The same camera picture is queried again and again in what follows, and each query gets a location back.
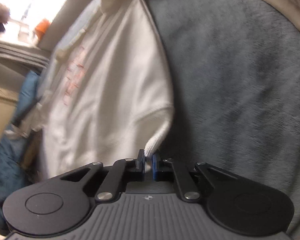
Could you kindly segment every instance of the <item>gray fleece blanket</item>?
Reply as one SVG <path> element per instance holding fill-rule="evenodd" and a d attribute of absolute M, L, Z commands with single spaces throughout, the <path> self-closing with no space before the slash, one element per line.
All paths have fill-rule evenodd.
<path fill-rule="evenodd" d="M 300 239 L 300 32 L 262 0 L 146 0 L 175 118 L 161 152 L 275 187 Z"/>

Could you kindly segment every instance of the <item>gray ribbed plate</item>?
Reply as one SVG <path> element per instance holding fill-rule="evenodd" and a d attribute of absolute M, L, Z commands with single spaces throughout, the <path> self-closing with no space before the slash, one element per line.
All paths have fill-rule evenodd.
<path fill-rule="evenodd" d="M 31 237 L 11 234 L 11 240 Z M 49 240 L 289 240 L 285 233 L 267 237 L 240 236 L 217 225 L 199 204 L 181 201 L 175 194 L 122 194 L 110 204 L 98 205 L 75 230 Z"/>

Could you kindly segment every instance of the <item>white towel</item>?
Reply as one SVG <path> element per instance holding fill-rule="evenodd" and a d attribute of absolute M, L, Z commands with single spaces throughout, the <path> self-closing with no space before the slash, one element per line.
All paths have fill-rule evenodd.
<path fill-rule="evenodd" d="M 173 96 L 144 0 L 101 0 L 57 59 L 58 73 L 41 101 L 49 177 L 157 149 L 172 122 Z"/>

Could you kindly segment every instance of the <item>window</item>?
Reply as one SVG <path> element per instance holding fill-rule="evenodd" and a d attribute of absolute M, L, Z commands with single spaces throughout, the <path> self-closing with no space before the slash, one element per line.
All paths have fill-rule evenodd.
<path fill-rule="evenodd" d="M 11 20 L 5 25 L 5 33 L 0 33 L 0 39 L 9 42 L 34 42 L 33 33 L 35 26 L 46 18 L 50 22 L 66 0 L 0 0 L 0 3 L 10 9 Z M 20 32 L 27 33 L 21 37 Z"/>

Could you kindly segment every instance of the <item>metal screw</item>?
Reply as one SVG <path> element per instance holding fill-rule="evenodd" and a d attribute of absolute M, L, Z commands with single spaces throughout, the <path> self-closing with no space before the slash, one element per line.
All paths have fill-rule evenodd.
<path fill-rule="evenodd" d="M 97 195 L 97 198 L 100 200 L 108 200 L 112 198 L 112 194 L 110 192 L 101 192 Z"/>
<path fill-rule="evenodd" d="M 185 193 L 186 199 L 194 200 L 194 199 L 198 199 L 199 197 L 200 197 L 200 194 L 198 192 L 190 191 L 190 192 Z"/>

